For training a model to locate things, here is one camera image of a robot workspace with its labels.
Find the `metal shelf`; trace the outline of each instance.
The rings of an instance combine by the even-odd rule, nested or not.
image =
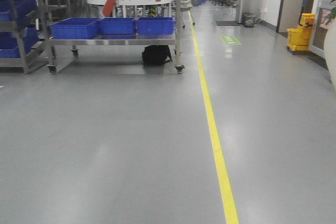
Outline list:
[[[11,0],[11,5],[13,12],[15,12],[13,0]],[[29,26],[37,17],[38,10],[34,10],[22,19],[14,19],[11,22],[0,22],[0,31],[14,31],[16,33],[17,44],[20,52],[20,58],[0,58],[0,67],[21,67],[23,68],[24,73],[29,72],[29,66],[43,52],[46,47],[46,43],[42,42],[36,49],[26,54],[23,39],[18,33],[25,27]]]
[[[51,39],[49,44],[52,46],[136,46],[136,45],[174,45],[176,43],[175,34],[172,35],[134,35],[134,38],[104,39],[109,35],[98,35],[93,39]]]
[[[78,58],[77,46],[135,46],[135,45],[174,45],[176,54],[176,69],[182,73],[184,68],[181,65],[181,0],[176,0],[176,28],[172,35],[133,35],[133,36],[116,36],[116,35],[98,35],[93,39],[52,39],[49,38],[49,24],[52,22],[51,9],[48,7],[47,0],[38,0],[41,23],[47,44],[47,53],[49,58],[48,68],[50,73],[55,74],[57,71],[70,63],[66,59],[58,59],[56,56],[56,46],[72,46],[72,55]],[[67,14],[71,17],[70,0],[67,0]]]
[[[15,22],[0,22],[0,31],[13,31],[15,29]]]

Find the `yellow lane marking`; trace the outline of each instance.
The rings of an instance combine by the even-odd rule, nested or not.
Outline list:
[[[209,94],[209,88],[208,84],[206,82],[204,67],[201,59],[201,52],[199,51],[198,42],[196,38],[196,32],[194,29],[194,26],[191,23],[191,31],[192,36],[194,40],[194,47],[196,51],[196,58],[197,58],[197,64],[198,64],[198,71],[201,79],[201,86],[203,91],[203,98],[205,103],[205,109],[208,119],[208,125],[210,130],[210,136],[211,136],[211,143],[214,151],[214,157],[215,157],[215,163],[216,163],[216,169],[217,169],[217,175],[219,180],[219,186],[220,186],[220,193],[222,195],[222,201],[223,201],[223,207],[224,207],[224,215],[226,219],[226,224],[239,224],[238,220],[238,214],[235,204],[235,199],[233,197],[232,189],[231,189],[231,183],[229,179],[229,175],[227,172],[227,167],[225,164],[225,159],[222,151],[222,146],[220,144],[220,139],[218,135],[216,120],[214,116],[213,107],[211,104],[211,98]]]

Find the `caster wheel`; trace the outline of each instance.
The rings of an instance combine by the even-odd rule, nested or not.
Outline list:
[[[183,69],[185,69],[184,65],[175,66],[175,68],[176,68],[178,74],[182,74]]]
[[[55,66],[48,66],[49,71],[51,74],[56,74],[56,67]]]
[[[71,50],[74,57],[78,57],[78,50]]]

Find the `blue plastic bin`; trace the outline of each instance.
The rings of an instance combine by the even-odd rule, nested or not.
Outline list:
[[[11,31],[2,31],[0,32],[0,38],[13,38],[14,34]]]
[[[104,18],[99,27],[101,34],[135,34],[135,18]]]
[[[14,0],[15,2],[18,3],[24,3],[26,6],[26,11],[24,13],[24,15],[30,13],[33,10],[37,9],[37,3],[36,0]]]
[[[36,28],[27,28],[27,35],[23,39],[26,53],[31,51],[31,47],[39,41],[38,32]]]
[[[96,18],[68,18],[51,25],[54,39],[92,39],[99,33]]]
[[[20,51],[16,39],[0,39],[0,58],[20,58]]]
[[[173,34],[175,19],[170,17],[139,18],[136,21],[139,34]]]
[[[37,8],[36,0],[14,0],[18,18],[23,18]],[[9,0],[0,0],[0,21],[12,21],[13,13]]]
[[[15,34],[11,31],[5,31],[0,33],[0,40],[4,38],[12,38],[15,39]],[[38,32],[36,28],[27,28],[27,34],[26,37],[23,38],[23,44],[25,47],[26,53],[29,53],[31,51],[31,47],[35,45],[39,41]]]

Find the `stainless steel cart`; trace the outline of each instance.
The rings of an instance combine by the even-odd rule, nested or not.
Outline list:
[[[72,55],[76,59],[78,57],[77,46],[108,46],[108,45],[174,45],[176,53],[175,67],[178,73],[182,73],[184,66],[181,64],[181,0],[176,0],[176,26],[175,33],[172,35],[136,35],[132,39],[103,39],[101,36],[97,36],[93,39],[53,39],[49,34],[49,25],[52,23],[51,11],[48,8],[48,0],[38,0],[39,11],[41,16],[41,22],[45,34],[45,42],[48,50],[49,65],[48,68],[51,74],[55,74],[65,67],[69,61],[60,62],[56,57],[56,46],[72,46]],[[71,16],[70,0],[67,0],[68,13]]]
[[[23,19],[18,20],[14,0],[10,0],[10,3],[14,16],[13,21],[0,22],[0,31],[11,31],[15,34],[19,47],[20,58],[0,58],[0,67],[23,68],[24,73],[28,73],[29,71],[32,71],[29,67],[32,65],[33,61],[43,52],[45,48],[45,43],[42,42],[36,49],[26,54],[23,43],[25,25],[31,24],[33,20],[37,18],[38,11],[35,10]]]

